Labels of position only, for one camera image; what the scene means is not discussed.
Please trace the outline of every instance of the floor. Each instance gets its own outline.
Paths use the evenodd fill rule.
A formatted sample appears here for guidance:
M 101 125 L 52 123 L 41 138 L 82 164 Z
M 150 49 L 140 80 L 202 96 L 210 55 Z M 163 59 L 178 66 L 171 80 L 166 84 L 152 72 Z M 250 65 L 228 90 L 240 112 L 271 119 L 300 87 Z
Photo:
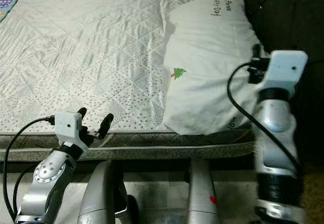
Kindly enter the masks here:
M 8 176 L 10 196 L 19 174 Z M 256 199 L 255 175 L 252 171 L 212 172 L 218 211 L 223 224 L 249 223 L 257 220 L 253 206 Z M 90 175 L 76 175 L 65 191 L 63 203 L 55 224 L 76 223 L 78 210 Z M 140 209 L 140 224 L 185 223 L 189 184 L 182 181 L 181 172 L 125 173 L 128 194 L 133 195 Z M 32 181 L 28 173 L 18 191 L 18 205 Z M 11 224 L 0 192 L 0 223 Z

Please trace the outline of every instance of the quilted mattress cover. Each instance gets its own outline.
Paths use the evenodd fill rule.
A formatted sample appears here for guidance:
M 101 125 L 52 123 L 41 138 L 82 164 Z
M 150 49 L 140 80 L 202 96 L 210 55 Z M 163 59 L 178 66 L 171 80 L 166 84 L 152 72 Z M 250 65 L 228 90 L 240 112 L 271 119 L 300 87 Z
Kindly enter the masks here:
M 0 159 L 26 123 L 87 107 L 97 129 L 114 114 L 111 134 L 83 159 L 231 157 L 245 129 L 179 136 L 162 124 L 167 80 L 164 22 L 190 0 L 19 0 L 0 23 Z M 10 160 L 42 160 L 57 146 L 46 123 L 20 136 Z

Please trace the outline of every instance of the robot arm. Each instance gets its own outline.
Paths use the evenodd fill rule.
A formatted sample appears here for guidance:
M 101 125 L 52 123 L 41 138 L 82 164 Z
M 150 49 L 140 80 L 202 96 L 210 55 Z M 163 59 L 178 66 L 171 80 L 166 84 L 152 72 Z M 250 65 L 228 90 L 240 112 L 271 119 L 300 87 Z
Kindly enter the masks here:
M 274 51 L 264 78 L 257 85 L 255 118 L 296 161 L 298 156 L 293 140 L 296 121 L 290 113 L 289 99 L 294 94 L 306 61 L 307 55 L 301 51 Z M 252 78 L 255 79 L 260 72 L 255 74 L 258 70 L 252 68 Z M 299 169 L 262 130 L 256 126 L 253 130 L 258 181 L 256 214 L 266 223 L 306 223 L 305 210 L 300 207 L 303 185 Z
M 77 113 L 59 112 L 53 124 L 60 148 L 35 169 L 33 182 L 25 194 L 15 223 L 54 223 L 63 194 L 76 168 L 76 161 L 86 153 L 94 138 L 102 139 L 110 128 L 113 115 L 108 114 L 97 132 L 90 133 L 82 126 L 86 108 Z

